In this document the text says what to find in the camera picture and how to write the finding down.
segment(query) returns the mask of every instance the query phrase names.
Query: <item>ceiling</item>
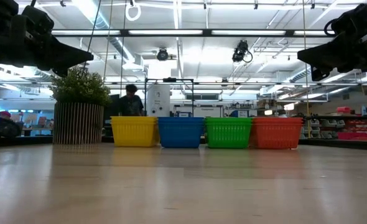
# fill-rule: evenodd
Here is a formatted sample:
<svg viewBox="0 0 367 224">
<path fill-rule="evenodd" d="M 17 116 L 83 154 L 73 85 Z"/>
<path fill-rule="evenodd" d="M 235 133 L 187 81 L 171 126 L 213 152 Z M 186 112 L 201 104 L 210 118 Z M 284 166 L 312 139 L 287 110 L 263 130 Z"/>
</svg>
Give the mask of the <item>ceiling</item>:
<svg viewBox="0 0 367 224">
<path fill-rule="evenodd" d="M 45 11 L 55 22 L 55 29 L 92 29 L 93 24 L 84 15 L 83 10 L 76 7 L 75 1 L 66 0 L 66 7 L 60 0 L 37 0 L 36 7 Z M 17 1 L 22 11 L 30 1 Z M 136 0 L 141 6 L 141 15 L 135 21 L 125 16 L 126 2 L 130 0 L 103 0 L 100 12 L 109 20 L 113 29 L 323 29 L 325 24 L 339 17 L 349 9 L 353 9 L 367 0 L 305 0 L 305 12 L 302 10 L 303 0 L 258 0 L 258 9 L 254 10 L 256 1 L 248 0 L 182 0 L 182 10 L 174 16 L 173 0 Z M 315 9 L 309 6 L 315 3 Z M 136 9 L 130 9 L 135 16 Z M 59 37 L 59 41 L 82 49 L 87 49 L 90 38 Z M 231 82 L 283 82 L 293 76 L 295 71 L 305 69 L 305 63 L 297 60 L 297 51 L 304 48 L 325 44 L 329 38 L 244 38 L 249 46 L 255 44 L 251 51 L 254 60 L 249 64 L 234 65 L 233 49 L 239 37 L 180 37 L 183 61 L 182 77 L 194 78 L 201 82 L 220 82 L 222 78 L 230 78 Z M 144 64 L 156 62 L 154 52 L 161 47 L 169 54 L 178 55 L 175 37 L 125 37 L 121 38 L 124 46 L 132 53 L 143 56 Z M 121 75 L 124 82 L 144 80 L 141 71 L 122 69 L 122 58 L 116 49 L 104 37 L 92 38 L 90 50 L 96 59 L 89 62 L 88 69 L 106 76 L 106 81 L 116 82 Z M 172 76 L 178 77 L 178 70 L 172 70 Z M 262 86 L 243 86 L 245 89 L 260 89 Z"/>
</svg>

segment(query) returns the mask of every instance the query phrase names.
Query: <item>table surface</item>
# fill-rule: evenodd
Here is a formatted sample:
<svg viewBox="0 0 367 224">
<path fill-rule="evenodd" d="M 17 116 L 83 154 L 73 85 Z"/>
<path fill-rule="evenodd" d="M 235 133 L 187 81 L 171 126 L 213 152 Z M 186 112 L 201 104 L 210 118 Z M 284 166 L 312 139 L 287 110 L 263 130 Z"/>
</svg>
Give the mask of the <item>table surface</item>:
<svg viewBox="0 0 367 224">
<path fill-rule="evenodd" d="M 367 151 L 0 149 L 0 223 L 367 223 Z"/>
</svg>

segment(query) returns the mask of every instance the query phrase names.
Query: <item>yellow basket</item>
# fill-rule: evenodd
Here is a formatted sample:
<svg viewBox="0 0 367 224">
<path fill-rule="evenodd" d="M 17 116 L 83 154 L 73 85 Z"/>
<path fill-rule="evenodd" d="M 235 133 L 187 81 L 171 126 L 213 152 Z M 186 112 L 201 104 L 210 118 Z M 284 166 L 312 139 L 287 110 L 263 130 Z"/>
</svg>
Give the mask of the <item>yellow basket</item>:
<svg viewBox="0 0 367 224">
<path fill-rule="evenodd" d="M 115 146 L 152 147 L 160 141 L 156 117 L 112 116 L 111 127 Z"/>
</svg>

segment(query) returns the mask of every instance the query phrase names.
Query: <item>wall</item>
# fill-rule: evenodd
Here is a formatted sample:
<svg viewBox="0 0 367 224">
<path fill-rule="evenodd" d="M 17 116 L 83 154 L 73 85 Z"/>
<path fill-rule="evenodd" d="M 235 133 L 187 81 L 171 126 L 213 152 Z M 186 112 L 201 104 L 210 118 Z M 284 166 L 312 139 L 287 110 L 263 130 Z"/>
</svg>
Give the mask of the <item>wall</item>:
<svg viewBox="0 0 367 224">
<path fill-rule="evenodd" d="M 310 108 L 310 113 L 315 113 L 319 115 L 336 113 L 337 108 L 341 106 L 348 106 L 352 110 L 355 110 L 356 114 L 361 113 L 361 107 L 364 105 L 367 107 L 367 96 L 361 91 L 350 92 L 350 99 L 343 100 L 342 93 L 330 97 L 330 102 L 328 103 L 313 103 Z M 302 103 L 296 106 L 296 112 L 307 113 L 307 104 Z"/>
</svg>

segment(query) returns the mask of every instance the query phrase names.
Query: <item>orange basket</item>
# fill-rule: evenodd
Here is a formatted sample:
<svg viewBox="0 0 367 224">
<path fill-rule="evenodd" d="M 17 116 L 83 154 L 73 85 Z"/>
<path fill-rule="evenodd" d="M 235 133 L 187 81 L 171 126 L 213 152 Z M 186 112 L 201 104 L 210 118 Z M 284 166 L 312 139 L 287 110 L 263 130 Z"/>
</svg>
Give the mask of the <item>orange basket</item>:
<svg viewBox="0 0 367 224">
<path fill-rule="evenodd" d="M 254 118 L 250 145 L 259 149 L 295 149 L 302 118 Z"/>
</svg>

